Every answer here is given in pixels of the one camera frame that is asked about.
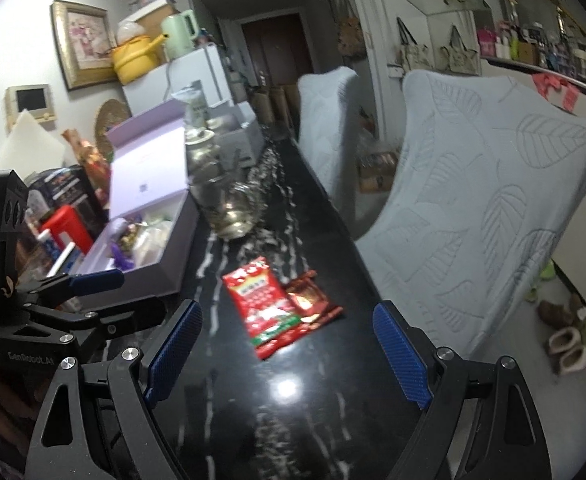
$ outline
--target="purple gift box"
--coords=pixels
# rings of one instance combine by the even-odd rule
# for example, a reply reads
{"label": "purple gift box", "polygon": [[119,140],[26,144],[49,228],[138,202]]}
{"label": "purple gift box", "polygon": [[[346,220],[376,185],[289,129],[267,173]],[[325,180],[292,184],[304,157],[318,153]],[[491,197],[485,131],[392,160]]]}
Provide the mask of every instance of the purple gift box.
{"label": "purple gift box", "polygon": [[114,221],[150,213],[173,219],[172,230],[156,262],[124,272],[124,285],[84,296],[85,310],[145,296],[178,292],[198,222],[188,192],[184,149],[183,104],[170,100],[132,117],[108,132],[113,144],[109,223],[93,244],[78,272],[112,267],[110,232]]}

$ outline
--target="brown door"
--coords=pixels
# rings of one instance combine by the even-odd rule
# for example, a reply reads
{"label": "brown door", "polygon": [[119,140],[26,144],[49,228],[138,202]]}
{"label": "brown door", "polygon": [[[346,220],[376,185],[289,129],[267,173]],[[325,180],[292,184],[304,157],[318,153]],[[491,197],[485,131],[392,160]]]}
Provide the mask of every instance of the brown door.
{"label": "brown door", "polygon": [[299,14],[288,14],[243,27],[260,86],[295,84],[313,72]]}

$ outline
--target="hanging bag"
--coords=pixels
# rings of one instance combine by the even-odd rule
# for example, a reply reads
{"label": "hanging bag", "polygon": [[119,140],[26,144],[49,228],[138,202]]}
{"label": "hanging bag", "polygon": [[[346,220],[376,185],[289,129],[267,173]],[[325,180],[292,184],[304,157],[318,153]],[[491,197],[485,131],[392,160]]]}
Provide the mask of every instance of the hanging bag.
{"label": "hanging bag", "polygon": [[338,31],[338,51],[350,60],[366,58],[366,43],[359,18],[353,12],[349,0],[342,1],[343,16]]}
{"label": "hanging bag", "polygon": [[443,64],[442,70],[450,70],[459,74],[478,74],[478,54],[475,50],[466,48],[455,25],[451,28],[451,39],[448,46],[442,46],[439,51]]}
{"label": "hanging bag", "polygon": [[410,30],[399,17],[397,18],[397,26],[400,29],[400,47],[397,51],[397,64],[404,69],[404,72],[418,69],[433,70],[428,59],[428,46],[425,44],[417,44]]}

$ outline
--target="gold picture frame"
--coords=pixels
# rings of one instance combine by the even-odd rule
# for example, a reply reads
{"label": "gold picture frame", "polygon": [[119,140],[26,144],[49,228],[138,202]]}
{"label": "gold picture frame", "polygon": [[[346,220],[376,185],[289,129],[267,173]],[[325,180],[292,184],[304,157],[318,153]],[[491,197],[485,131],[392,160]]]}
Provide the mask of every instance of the gold picture frame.
{"label": "gold picture frame", "polygon": [[68,90],[118,80],[110,58],[110,50],[116,45],[106,10],[55,0],[51,17]]}

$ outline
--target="metal bolt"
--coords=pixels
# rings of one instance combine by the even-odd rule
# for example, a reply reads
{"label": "metal bolt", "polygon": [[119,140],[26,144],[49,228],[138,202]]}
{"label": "metal bolt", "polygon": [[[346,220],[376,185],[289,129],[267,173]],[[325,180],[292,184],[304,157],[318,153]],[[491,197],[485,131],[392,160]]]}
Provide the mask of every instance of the metal bolt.
{"label": "metal bolt", "polygon": [[122,352],[122,357],[124,361],[132,361],[133,359],[137,359],[139,355],[139,350],[131,346],[131,348],[127,348]]}
{"label": "metal bolt", "polygon": [[62,359],[62,362],[59,364],[59,367],[62,370],[70,370],[75,366],[76,362],[77,361],[74,357],[65,357],[64,359]]}
{"label": "metal bolt", "polygon": [[511,356],[505,355],[501,360],[500,363],[502,364],[502,366],[504,368],[506,368],[506,370],[512,370],[513,368],[515,368],[518,364],[515,362],[515,359],[513,359]]}
{"label": "metal bolt", "polygon": [[454,355],[455,352],[453,352],[447,346],[442,346],[441,348],[438,348],[438,357],[442,359],[442,361],[450,361],[454,357]]}

